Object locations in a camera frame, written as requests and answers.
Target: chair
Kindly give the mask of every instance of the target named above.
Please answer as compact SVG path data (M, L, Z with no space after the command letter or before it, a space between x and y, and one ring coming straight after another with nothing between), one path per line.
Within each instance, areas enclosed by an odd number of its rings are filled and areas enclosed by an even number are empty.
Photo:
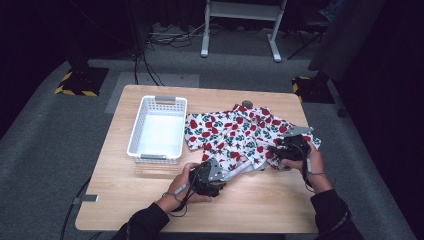
M296 50L293 54L291 54L287 58L287 60L293 58L296 54L305 49L316 39L319 38L319 41L321 41L322 36L327 31L327 28L330 25L330 21L324 15L322 15L319 10L325 8L326 6L328 6L328 4L330 4L330 1L326 0L304 1L304 3L298 7L298 23L295 26L295 31L299 34L303 46ZM316 35L309 41L305 42L302 36L302 32L316 33Z

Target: person's arm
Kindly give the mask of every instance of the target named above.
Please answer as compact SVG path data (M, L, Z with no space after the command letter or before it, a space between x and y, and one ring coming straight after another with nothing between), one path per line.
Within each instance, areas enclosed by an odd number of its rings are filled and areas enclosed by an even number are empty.
M159 231L169 222L168 214L181 205L181 201L187 195L190 187L188 176L190 170L198 163L187 163L183 172L177 175L174 181L162 197L152 203L148 208L136 212L130 220L125 223L113 237L112 240L135 240L155 239ZM186 185L182 191L175 192L181 186ZM187 201L188 203L211 202L212 198L194 193Z
M351 213L346 203L337 195L325 175L324 161L321 153L309 142L311 153L309 160L311 171L307 171L307 179L314 189L311 197L315 209L315 223L318 228L317 239L325 240L359 240L364 239L351 220ZM302 172L302 161L283 159L283 164Z

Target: wooden table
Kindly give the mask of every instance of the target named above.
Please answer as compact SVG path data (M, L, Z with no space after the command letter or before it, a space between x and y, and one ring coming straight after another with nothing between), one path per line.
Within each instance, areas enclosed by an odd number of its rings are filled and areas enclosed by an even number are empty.
M231 110L250 100L256 107L298 126L308 126L299 99L294 94L216 89L128 85L124 88L100 152L87 194L97 202L83 202L76 219L80 230L115 231L133 213L148 207L168 189L173 177L144 175L126 153L137 110L144 95L187 99L188 113ZM200 162L202 150L186 144L179 171L187 162ZM228 182L212 203L188 205L184 217L170 217L164 232L314 233L313 193L305 188L297 170L266 169L238 175Z

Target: floral shirt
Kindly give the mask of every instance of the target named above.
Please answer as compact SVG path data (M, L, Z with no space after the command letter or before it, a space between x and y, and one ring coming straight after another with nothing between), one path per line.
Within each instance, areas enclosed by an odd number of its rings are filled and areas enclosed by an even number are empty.
M203 148L202 161L215 158L224 171L232 171L245 161L254 169L266 164L275 169L282 166L268 146L294 124L275 117L267 107L248 109L235 105L232 111L187 114L184 138L190 150ZM318 148L321 140L309 133L303 134Z

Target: white plastic basket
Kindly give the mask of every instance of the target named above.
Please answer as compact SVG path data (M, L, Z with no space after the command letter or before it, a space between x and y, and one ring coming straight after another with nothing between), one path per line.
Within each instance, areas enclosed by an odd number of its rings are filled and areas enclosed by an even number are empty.
M181 157L187 99L144 96L134 122L127 154L141 163L178 164Z

